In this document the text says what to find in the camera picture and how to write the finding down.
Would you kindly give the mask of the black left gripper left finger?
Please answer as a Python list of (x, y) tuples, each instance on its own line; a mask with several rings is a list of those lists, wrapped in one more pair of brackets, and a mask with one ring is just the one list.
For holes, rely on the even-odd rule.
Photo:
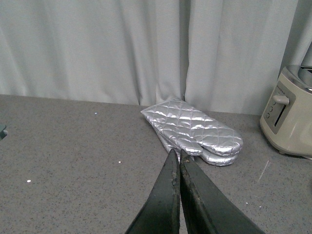
[(180, 228), (180, 166), (171, 150), (149, 197), (127, 234), (177, 234)]

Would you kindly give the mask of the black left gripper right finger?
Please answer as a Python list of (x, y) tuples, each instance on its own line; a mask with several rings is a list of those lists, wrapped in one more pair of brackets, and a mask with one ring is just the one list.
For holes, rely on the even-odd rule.
[(190, 234), (262, 234), (184, 151), (180, 158), (180, 194)]

